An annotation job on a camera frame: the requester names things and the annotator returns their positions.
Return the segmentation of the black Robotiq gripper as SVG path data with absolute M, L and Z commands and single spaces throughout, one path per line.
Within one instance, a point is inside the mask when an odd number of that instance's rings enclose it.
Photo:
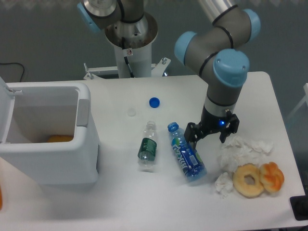
M 199 140 L 220 132 L 219 139 L 221 143 L 224 143 L 228 136 L 238 131 L 239 124 L 239 118 L 229 109 L 225 111 L 224 116 L 216 116 L 210 113 L 204 105 L 201 121 L 199 124 L 188 123 L 184 132 L 184 138 L 193 149 L 196 149 Z

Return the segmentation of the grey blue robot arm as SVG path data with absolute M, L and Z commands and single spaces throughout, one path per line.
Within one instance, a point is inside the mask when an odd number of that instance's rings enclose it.
M 224 142 L 237 132 L 239 119 L 233 111 L 250 66 L 238 47 L 253 40 L 261 28 L 254 11 L 242 10 L 232 0 L 199 4 L 212 29 L 204 35 L 185 32 L 174 47 L 176 58 L 208 85 L 200 122 L 189 123 L 184 133 L 193 147 L 207 135 L 220 133 Z M 141 50 L 151 47 L 158 26 L 142 0 L 82 0 L 77 8 L 92 31 L 105 32 L 115 49 L 121 78 L 151 75 L 152 56 Z

